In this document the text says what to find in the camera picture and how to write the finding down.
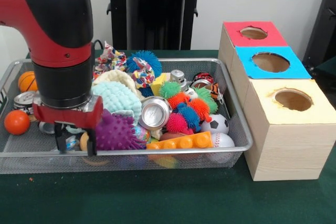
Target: red square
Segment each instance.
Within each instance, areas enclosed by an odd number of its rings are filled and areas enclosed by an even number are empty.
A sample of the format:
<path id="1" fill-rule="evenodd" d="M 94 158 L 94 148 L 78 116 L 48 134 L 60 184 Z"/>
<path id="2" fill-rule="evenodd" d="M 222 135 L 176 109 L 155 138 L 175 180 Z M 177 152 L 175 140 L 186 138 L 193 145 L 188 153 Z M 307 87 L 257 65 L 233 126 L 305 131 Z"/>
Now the red square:
<path id="1" fill-rule="evenodd" d="M 287 47 L 281 33 L 272 22 L 224 22 L 235 47 Z"/>

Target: metal wire basket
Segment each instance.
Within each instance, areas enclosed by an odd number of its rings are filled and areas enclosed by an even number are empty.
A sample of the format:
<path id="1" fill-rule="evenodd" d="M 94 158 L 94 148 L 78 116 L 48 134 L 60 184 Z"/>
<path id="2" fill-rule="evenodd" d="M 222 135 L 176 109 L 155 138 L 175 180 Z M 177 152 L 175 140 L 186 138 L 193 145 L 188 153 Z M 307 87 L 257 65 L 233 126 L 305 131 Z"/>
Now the metal wire basket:
<path id="1" fill-rule="evenodd" d="M 37 123 L 32 123 L 23 135 L 10 135 L 4 128 L 4 118 L 13 109 L 14 97 L 20 93 L 18 78 L 25 71 L 33 70 L 30 60 L 20 60 L 8 67 L 0 81 L 0 174 L 233 167 L 242 152 L 252 146 L 253 140 L 224 64 L 211 58 L 160 59 L 160 62 L 163 72 L 180 69 L 187 80 L 192 80 L 199 72 L 208 72 L 214 77 L 225 100 L 218 113 L 228 119 L 228 135 L 235 147 L 98 151 L 97 156 L 88 157 L 87 152 L 79 150 L 60 154 L 55 138 L 39 131 Z M 213 162 L 210 155 L 222 161 Z"/>

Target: wooden box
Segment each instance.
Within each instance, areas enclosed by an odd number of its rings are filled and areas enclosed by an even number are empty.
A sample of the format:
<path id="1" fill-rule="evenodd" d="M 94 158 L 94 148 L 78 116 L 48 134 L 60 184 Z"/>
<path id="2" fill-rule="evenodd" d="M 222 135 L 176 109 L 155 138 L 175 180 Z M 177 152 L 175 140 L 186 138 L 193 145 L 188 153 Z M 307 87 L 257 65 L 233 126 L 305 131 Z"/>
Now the wooden box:
<path id="1" fill-rule="evenodd" d="M 230 76 L 244 108 L 250 79 L 310 79 L 290 47 L 236 47 Z"/>
<path id="2" fill-rule="evenodd" d="M 284 47 L 286 41 L 272 22 L 224 22 L 218 58 L 231 71 L 235 47 Z"/>
<path id="3" fill-rule="evenodd" d="M 336 139 L 336 111 L 314 80 L 250 79 L 244 113 L 253 180 L 319 177 Z"/>

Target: purple spiky ball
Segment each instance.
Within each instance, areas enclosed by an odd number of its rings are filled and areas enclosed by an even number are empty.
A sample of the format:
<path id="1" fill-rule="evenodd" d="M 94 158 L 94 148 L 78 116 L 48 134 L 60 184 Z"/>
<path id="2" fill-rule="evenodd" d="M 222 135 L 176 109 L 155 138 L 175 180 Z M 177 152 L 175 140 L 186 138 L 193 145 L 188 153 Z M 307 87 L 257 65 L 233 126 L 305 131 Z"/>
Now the purple spiky ball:
<path id="1" fill-rule="evenodd" d="M 133 118 L 111 114 L 104 109 L 101 122 L 96 126 L 97 150 L 137 150 L 143 149 L 144 141 L 134 135 Z"/>

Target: yellow sponge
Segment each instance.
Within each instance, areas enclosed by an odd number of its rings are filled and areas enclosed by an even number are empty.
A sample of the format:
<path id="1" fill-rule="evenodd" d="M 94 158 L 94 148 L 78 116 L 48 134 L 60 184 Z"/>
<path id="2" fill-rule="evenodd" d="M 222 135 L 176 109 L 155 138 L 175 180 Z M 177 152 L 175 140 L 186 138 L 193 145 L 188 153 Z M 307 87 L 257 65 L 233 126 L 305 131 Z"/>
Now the yellow sponge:
<path id="1" fill-rule="evenodd" d="M 159 77 L 155 78 L 154 82 L 151 85 L 153 94 L 160 96 L 159 89 L 165 81 L 169 81 L 170 73 L 162 73 Z"/>

